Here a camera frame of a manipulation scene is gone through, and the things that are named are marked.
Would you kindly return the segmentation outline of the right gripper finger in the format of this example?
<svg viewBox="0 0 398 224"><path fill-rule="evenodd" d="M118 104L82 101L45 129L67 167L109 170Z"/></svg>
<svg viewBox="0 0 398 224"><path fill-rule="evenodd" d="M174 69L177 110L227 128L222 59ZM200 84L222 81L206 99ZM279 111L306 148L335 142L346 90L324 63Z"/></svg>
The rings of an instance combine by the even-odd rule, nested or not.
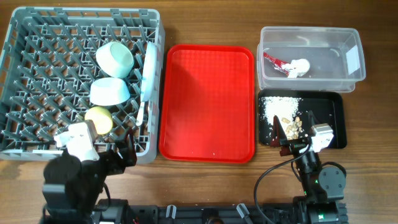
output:
<svg viewBox="0 0 398 224"><path fill-rule="evenodd" d="M316 126L316 125L320 124L320 122L317 120L317 118L314 115L312 110L308 111L308 121L310 122L310 127L311 128L313 126Z"/></svg>
<svg viewBox="0 0 398 224"><path fill-rule="evenodd" d="M281 147L287 144L287 136L285 135L285 131L276 115L273 118L271 138L271 147Z"/></svg>

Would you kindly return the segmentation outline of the rice and peanut shell scraps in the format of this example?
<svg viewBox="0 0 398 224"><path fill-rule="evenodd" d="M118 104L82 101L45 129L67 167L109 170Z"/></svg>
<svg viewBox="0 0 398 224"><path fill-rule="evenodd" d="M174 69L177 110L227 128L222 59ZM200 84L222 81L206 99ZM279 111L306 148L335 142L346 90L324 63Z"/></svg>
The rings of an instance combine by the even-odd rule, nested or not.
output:
<svg viewBox="0 0 398 224"><path fill-rule="evenodd" d="M288 140L306 136L303 128L299 103L303 99L281 96L259 98L259 139L263 145L272 141L274 116L277 116Z"/></svg>

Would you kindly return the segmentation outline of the white plastic spoon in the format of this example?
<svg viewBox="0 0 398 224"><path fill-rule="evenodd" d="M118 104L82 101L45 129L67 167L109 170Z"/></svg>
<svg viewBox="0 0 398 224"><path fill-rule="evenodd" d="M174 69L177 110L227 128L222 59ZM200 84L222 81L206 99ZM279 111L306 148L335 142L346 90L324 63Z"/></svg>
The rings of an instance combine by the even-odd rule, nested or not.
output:
<svg viewBox="0 0 398 224"><path fill-rule="evenodd" d="M136 125L140 126L143 123L144 120L144 112L145 112L145 106L146 106L146 102L142 101L140 103L140 107L139 107L139 111L137 113L137 118L136 118Z"/></svg>

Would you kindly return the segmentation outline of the yellow plastic cup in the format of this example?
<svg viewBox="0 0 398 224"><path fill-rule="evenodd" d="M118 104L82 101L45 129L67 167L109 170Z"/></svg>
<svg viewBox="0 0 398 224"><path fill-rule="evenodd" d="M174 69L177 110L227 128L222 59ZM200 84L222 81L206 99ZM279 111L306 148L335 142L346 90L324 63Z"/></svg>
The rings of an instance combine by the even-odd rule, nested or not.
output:
<svg viewBox="0 0 398 224"><path fill-rule="evenodd" d="M85 120L92 120L99 135L107 134L113 128L111 113L101 106L90 108L85 113Z"/></svg>

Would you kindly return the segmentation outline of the white napkin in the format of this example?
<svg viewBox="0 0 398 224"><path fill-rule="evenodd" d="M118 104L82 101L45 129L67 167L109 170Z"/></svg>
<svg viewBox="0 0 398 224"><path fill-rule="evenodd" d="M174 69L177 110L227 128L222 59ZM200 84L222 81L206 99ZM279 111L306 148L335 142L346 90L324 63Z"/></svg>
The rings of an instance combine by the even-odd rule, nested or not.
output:
<svg viewBox="0 0 398 224"><path fill-rule="evenodd" d="M292 60L290 63L284 65L285 70L289 72L289 78L297 78L305 75L310 69L310 62L307 59L301 58Z"/></svg>

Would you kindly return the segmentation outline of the light blue small bowl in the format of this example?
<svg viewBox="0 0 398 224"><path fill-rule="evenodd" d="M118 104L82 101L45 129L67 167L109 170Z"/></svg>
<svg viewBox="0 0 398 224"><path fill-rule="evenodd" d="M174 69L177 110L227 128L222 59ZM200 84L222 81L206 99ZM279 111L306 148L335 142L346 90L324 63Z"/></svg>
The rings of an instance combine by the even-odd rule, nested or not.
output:
<svg viewBox="0 0 398 224"><path fill-rule="evenodd" d="M130 97L125 81L120 78L100 78L90 86L90 102L94 105L118 105L130 99Z"/></svg>

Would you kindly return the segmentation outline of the red snack wrapper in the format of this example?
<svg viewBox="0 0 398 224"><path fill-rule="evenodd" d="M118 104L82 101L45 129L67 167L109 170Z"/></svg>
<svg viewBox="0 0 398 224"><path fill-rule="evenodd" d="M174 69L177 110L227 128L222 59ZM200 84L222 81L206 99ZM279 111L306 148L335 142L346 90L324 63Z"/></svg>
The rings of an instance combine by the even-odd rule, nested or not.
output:
<svg viewBox="0 0 398 224"><path fill-rule="evenodd" d="M286 76L289 76L289 71L284 69L284 65L287 65L288 62L285 62L283 60L277 59L269 54L267 54L266 52L263 53L263 56L265 59L267 59L268 61L270 61L270 63L272 64L272 66L279 72L282 72L284 74L286 74Z"/></svg>

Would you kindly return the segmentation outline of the light blue round plate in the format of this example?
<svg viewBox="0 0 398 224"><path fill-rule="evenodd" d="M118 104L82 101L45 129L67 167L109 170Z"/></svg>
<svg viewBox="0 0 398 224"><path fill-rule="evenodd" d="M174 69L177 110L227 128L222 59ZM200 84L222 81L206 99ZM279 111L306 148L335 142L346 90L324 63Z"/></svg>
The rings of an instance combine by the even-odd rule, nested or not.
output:
<svg viewBox="0 0 398 224"><path fill-rule="evenodd" d="M157 47L152 42L147 43L146 56L142 71L141 101L149 101L154 89L154 78L157 63Z"/></svg>

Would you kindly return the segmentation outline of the pale green bowl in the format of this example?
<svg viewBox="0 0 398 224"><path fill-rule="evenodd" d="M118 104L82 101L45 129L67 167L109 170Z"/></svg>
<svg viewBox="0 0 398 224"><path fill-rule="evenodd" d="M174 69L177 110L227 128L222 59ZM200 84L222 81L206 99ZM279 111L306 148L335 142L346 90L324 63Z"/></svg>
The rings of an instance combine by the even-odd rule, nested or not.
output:
<svg viewBox="0 0 398 224"><path fill-rule="evenodd" d="M131 51L120 42L112 41L101 46L95 56L100 69L114 78L127 77L134 66Z"/></svg>

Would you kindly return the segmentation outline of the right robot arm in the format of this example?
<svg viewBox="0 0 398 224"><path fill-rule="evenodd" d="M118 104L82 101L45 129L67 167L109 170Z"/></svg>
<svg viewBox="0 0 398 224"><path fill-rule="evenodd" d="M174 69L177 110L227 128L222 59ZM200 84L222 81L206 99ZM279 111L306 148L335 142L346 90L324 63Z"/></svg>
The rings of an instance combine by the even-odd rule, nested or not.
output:
<svg viewBox="0 0 398 224"><path fill-rule="evenodd" d="M313 113L310 132L301 138L289 139L277 116L273 118L272 147L280 147L281 156L292 156L291 164L297 169L305 195L295 197L300 223L348 223L344 199L345 168L335 162L322 163L318 153L328 147L334 138L329 124L318 124Z"/></svg>

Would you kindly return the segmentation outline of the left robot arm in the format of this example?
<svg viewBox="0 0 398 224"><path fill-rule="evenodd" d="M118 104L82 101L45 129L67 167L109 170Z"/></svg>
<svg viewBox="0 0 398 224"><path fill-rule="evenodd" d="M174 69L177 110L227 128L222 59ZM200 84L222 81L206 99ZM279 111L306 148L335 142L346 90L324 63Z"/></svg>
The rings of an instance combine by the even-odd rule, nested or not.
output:
<svg viewBox="0 0 398 224"><path fill-rule="evenodd" d="M46 204L41 223L138 223L125 199L111 198L105 180L136 165L134 135L128 128L115 140L117 151L99 154L97 161L80 161L64 152L44 169L42 193Z"/></svg>

